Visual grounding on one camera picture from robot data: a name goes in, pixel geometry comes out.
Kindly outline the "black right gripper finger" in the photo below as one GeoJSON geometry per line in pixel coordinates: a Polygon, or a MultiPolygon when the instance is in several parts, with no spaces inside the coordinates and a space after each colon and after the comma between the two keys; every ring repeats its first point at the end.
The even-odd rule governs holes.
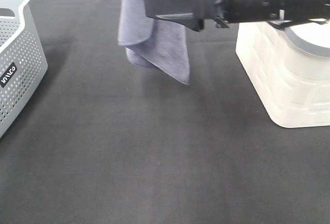
{"type": "Polygon", "coordinates": [[[201,31],[204,21],[194,14],[194,0],[144,0],[148,18],[174,22],[193,31],[201,31]]]}

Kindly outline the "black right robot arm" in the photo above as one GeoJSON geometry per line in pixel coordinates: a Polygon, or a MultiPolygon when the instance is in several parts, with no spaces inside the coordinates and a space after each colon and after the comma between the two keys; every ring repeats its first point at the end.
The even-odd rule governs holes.
{"type": "Polygon", "coordinates": [[[268,22],[274,28],[329,19],[329,0],[144,0],[145,15],[201,31],[205,20],[216,27],[233,23],[268,22]]]}

